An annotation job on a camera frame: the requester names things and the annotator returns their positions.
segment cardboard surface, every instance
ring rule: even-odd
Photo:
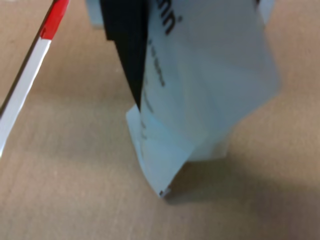
[[[1,52],[22,61],[37,31],[27,23],[49,5],[0,1]],[[319,239],[319,12],[317,0],[276,2],[266,32],[282,93],[238,125],[227,159],[186,165],[164,200],[131,143],[115,47],[71,1],[0,161],[0,239]],[[1,86],[21,64],[9,59]]]

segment white plastic bag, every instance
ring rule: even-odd
[[[163,196],[185,162],[208,155],[277,93],[279,79],[252,1],[149,3],[141,124],[135,134],[129,127],[142,170]]]

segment red and white striped pole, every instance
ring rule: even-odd
[[[53,1],[0,108],[0,157],[68,4],[69,0]]]

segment red stripe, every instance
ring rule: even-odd
[[[42,39],[52,40],[58,30],[59,24],[65,15],[69,4],[69,0],[57,0],[46,19],[41,30],[40,37]]]

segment black object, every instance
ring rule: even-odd
[[[104,29],[114,41],[132,95],[140,108],[148,38],[146,0],[100,0]]]

